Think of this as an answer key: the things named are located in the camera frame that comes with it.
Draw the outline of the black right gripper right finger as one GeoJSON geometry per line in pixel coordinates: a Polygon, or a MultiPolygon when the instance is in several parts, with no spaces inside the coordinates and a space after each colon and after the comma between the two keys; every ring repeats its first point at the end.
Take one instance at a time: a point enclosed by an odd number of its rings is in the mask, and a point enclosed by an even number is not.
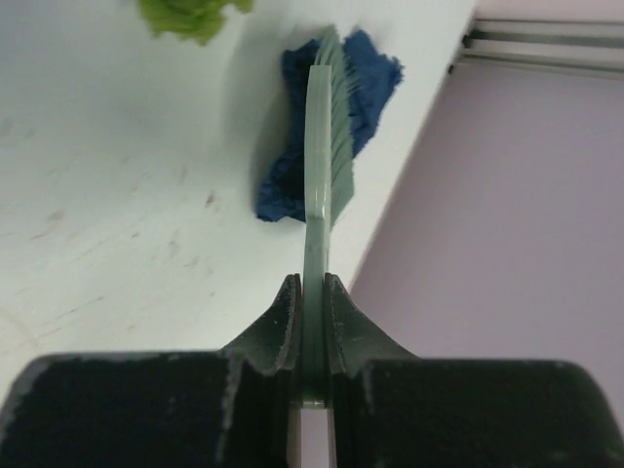
{"type": "Polygon", "coordinates": [[[623,437],[576,364],[424,359],[324,290],[333,467],[619,467],[623,437]]]}

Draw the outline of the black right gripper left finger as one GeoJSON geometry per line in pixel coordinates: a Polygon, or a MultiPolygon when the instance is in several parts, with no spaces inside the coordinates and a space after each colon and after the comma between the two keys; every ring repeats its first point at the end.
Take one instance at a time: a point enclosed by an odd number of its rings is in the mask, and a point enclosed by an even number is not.
{"type": "Polygon", "coordinates": [[[5,467],[296,467],[301,284],[216,351],[39,357],[1,408],[5,467]]]}

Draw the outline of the light green hand brush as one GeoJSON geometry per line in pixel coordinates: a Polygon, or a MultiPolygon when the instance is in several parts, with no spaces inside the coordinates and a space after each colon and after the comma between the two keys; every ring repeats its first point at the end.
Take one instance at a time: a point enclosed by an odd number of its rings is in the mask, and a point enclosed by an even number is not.
{"type": "Polygon", "coordinates": [[[305,102],[300,375],[301,402],[307,410],[324,408],[328,399],[325,275],[332,228],[355,190],[349,99],[356,84],[341,38],[330,26],[309,69],[305,102]]]}

